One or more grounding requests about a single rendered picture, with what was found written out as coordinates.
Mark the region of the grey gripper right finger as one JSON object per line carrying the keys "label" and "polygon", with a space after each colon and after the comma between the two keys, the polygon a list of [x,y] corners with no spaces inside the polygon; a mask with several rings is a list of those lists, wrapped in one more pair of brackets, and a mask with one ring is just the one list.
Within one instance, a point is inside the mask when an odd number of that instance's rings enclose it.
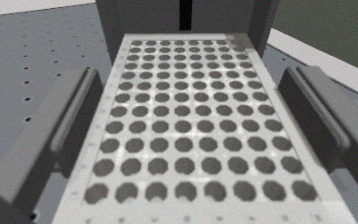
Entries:
{"label": "grey gripper right finger", "polygon": [[358,184],[358,108],[319,66],[289,66],[277,88],[327,174]]}

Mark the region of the grey flat base plate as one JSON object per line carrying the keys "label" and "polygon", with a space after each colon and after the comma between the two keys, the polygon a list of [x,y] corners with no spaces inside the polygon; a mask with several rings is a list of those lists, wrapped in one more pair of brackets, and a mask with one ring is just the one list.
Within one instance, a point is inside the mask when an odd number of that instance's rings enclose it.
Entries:
{"label": "grey flat base plate", "polygon": [[[277,88],[287,67],[310,66],[269,43],[262,62]],[[0,162],[66,68],[95,68],[105,89],[112,64],[96,2],[0,14]],[[358,184],[347,169],[329,177],[358,224]],[[30,220],[51,224],[68,182],[51,173]]]}

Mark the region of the white well plate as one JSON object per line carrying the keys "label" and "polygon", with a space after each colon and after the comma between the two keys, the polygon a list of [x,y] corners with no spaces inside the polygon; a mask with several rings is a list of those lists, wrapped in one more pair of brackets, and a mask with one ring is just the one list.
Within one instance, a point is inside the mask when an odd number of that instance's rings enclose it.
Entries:
{"label": "white well plate", "polygon": [[217,33],[124,35],[52,224],[357,222],[247,34]]}

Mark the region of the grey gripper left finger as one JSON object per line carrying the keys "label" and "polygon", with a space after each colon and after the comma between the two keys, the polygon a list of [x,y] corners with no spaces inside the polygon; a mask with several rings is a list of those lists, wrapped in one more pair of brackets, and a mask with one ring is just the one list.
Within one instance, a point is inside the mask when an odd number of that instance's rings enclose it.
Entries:
{"label": "grey gripper left finger", "polygon": [[29,219],[51,173],[71,177],[104,88],[95,68],[66,68],[0,162],[0,196]]}

